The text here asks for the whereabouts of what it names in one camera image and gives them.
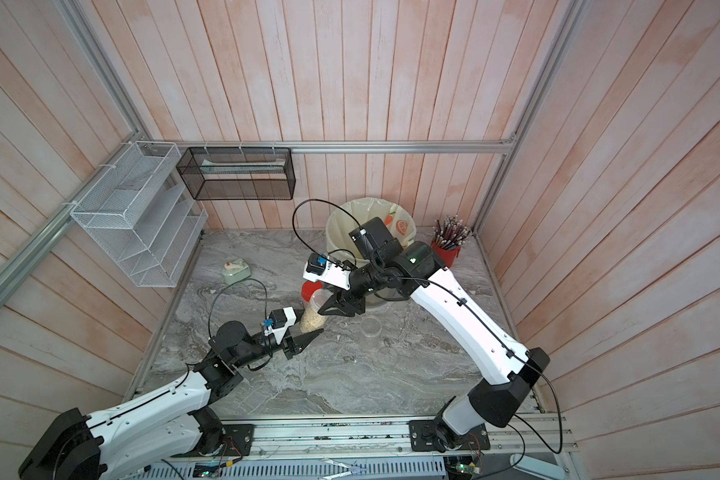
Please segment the small oatmeal jar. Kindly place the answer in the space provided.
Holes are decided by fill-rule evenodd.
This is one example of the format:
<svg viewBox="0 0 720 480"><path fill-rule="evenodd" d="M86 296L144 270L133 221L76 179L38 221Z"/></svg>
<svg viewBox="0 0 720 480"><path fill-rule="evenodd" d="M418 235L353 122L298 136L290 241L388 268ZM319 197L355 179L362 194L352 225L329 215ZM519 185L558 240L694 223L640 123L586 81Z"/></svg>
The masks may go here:
<svg viewBox="0 0 720 480"><path fill-rule="evenodd" d="M320 308L330 299L332 293L326 289L316 290L307 301L304 313L299 322L302 333L310 333L322 329L327 317L320 314Z"/></svg>

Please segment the red lidded oatmeal jar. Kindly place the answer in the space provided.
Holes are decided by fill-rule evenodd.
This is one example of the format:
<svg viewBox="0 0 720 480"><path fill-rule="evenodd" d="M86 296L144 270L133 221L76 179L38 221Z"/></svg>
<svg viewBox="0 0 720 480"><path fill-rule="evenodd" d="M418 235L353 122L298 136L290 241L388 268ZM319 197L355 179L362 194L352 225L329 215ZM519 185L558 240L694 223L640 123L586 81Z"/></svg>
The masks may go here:
<svg viewBox="0 0 720 480"><path fill-rule="evenodd" d="M301 288L301 297L304 302L309 302L316 291L323 288L320 281L305 280Z"/></svg>

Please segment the wide oatmeal jar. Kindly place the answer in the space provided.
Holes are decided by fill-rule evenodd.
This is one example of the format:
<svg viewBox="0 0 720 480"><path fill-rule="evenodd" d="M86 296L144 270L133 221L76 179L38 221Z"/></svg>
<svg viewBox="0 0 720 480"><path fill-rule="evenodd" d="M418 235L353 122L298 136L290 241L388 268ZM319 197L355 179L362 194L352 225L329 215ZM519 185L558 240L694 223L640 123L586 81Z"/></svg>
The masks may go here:
<svg viewBox="0 0 720 480"><path fill-rule="evenodd" d="M375 317L365 317L360 323L360 330L365 339L373 339L380 336L382 325Z"/></svg>

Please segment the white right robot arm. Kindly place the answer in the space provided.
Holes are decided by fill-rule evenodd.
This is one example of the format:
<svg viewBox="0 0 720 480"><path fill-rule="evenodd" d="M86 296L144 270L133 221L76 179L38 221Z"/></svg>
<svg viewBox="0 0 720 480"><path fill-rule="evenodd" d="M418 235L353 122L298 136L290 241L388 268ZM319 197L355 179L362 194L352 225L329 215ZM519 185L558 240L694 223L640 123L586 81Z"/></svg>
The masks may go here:
<svg viewBox="0 0 720 480"><path fill-rule="evenodd" d="M428 244L404 247L375 217L349 234L367 265L356 268L313 252L303 277L329 286L331 297L319 312L328 316L364 314L366 298L393 289L428 311L459 342L482 379L448 401L420 434L437 451L456 449L484 424L507 426L549 365L541 348L526 348L483 311L461 287L442 257Z"/></svg>

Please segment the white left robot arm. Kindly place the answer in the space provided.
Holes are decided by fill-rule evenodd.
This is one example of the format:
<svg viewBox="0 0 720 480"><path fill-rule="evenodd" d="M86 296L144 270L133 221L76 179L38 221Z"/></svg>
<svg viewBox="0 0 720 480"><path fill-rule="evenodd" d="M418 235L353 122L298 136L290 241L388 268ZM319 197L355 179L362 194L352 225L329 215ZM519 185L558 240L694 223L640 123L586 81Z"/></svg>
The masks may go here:
<svg viewBox="0 0 720 480"><path fill-rule="evenodd" d="M21 479L119 479L174 455L213 457L228 433L212 403L241 383L244 367L277 352L300 354L319 330L292 336L289 327L248 333L223 324L210 349L178 379L131 401L87 415L59 414L18 469Z"/></svg>

